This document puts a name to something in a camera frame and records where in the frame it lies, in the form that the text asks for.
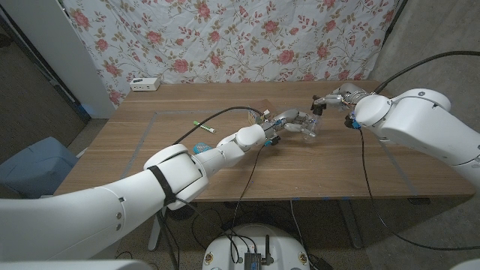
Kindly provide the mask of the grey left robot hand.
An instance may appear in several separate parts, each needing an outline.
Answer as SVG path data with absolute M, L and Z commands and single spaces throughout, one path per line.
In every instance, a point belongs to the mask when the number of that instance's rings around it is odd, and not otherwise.
M 281 138 L 280 131 L 303 134 L 304 140 L 313 141 L 320 134 L 321 118 L 319 115 L 307 114 L 297 109 L 289 109 L 266 119 L 262 124 L 266 143 L 277 144 Z

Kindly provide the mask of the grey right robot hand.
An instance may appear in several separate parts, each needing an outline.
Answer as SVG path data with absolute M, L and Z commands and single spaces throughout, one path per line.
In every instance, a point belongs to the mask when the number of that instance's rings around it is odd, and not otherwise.
M 324 97 L 313 96 L 313 103 L 310 109 L 324 110 L 328 105 L 332 105 L 346 110 L 349 108 L 349 105 L 356 105 L 362 98 L 368 95 L 370 93 L 363 88 L 347 82 Z

